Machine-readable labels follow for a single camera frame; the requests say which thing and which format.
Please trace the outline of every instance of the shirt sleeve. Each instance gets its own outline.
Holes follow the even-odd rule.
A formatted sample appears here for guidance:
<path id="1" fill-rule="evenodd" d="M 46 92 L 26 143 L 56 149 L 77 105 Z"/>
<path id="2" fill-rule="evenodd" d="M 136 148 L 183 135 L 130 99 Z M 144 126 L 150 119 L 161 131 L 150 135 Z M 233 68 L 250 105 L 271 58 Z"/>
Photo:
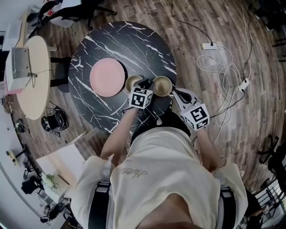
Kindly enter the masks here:
<path id="1" fill-rule="evenodd" d="M 219 179 L 221 184 L 229 186 L 236 200 L 236 223 L 235 227 L 244 217 L 248 206 L 247 194 L 240 176 L 237 164 L 231 163 L 213 172 L 215 178 Z"/>
<path id="2" fill-rule="evenodd" d="M 97 183 L 101 180 L 106 160 L 91 156 L 86 162 L 71 195 L 71 210 L 84 229 L 88 229 L 88 218 Z"/>

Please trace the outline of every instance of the black strap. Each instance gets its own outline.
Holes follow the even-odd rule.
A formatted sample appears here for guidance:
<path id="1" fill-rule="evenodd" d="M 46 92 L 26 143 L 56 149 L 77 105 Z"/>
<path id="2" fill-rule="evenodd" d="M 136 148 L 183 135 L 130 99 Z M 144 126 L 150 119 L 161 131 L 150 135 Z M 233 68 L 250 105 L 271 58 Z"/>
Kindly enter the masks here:
<path id="1" fill-rule="evenodd" d="M 236 223 L 236 200 L 230 187 L 221 187 L 220 196 L 223 199 L 222 229 L 232 229 Z"/>
<path id="2" fill-rule="evenodd" d="M 106 229 L 110 182 L 100 181 L 91 204 L 88 229 Z"/>

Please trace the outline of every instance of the person's left arm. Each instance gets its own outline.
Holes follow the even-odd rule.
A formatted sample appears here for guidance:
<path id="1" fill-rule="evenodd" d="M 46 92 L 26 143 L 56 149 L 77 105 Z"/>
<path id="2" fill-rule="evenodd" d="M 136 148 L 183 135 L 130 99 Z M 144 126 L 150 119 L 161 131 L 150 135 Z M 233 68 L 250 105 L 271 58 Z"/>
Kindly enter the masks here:
<path id="1" fill-rule="evenodd" d="M 137 112 L 137 108 L 132 108 L 125 112 L 118 126 L 113 130 L 102 148 L 100 156 L 102 159 L 107 160 L 114 154 L 112 163 L 115 166 L 118 165 L 118 160 L 125 148 L 125 143 Z"/>

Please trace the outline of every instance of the forearm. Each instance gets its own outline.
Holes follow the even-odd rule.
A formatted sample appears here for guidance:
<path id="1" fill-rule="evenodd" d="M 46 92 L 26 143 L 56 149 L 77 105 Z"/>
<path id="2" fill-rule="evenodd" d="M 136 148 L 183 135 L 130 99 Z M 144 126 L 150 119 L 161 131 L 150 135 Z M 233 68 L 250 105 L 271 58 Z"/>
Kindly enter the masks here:
<path id="1" fill-rule="evenodd" d="M 118 126 L 113 130 L 111 135 L 106 140 L 102 148 L 101 158 L 107 159 L 113 154 L 115 154 L 115 157 L 120 156 L 125 148 L 125 143 L 129 136 L 129 131 L 137 112 L 138 109 L 136 108 L 127 110 L 125 112 Z"/>
<path id="2" fill-rule="evenodd" d="M 202 156 L 202 165 L 210 172 L 222 167 L 220 155 L 214 144 L 211 142 L 205 128 L 196 131 L 198 145 Z"/>

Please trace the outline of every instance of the person's right arm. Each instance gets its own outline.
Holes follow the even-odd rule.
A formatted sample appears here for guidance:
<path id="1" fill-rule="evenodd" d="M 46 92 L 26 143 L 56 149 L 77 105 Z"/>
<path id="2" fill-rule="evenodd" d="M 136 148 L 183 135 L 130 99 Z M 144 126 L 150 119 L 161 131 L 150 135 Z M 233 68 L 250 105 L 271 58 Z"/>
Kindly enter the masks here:
<path id="1" fill-rule="evenodd" d="M 222 161 L 205 128 L 196 131 L 202 156 L 202 165 L 210 172 L 222 167 Z"/>

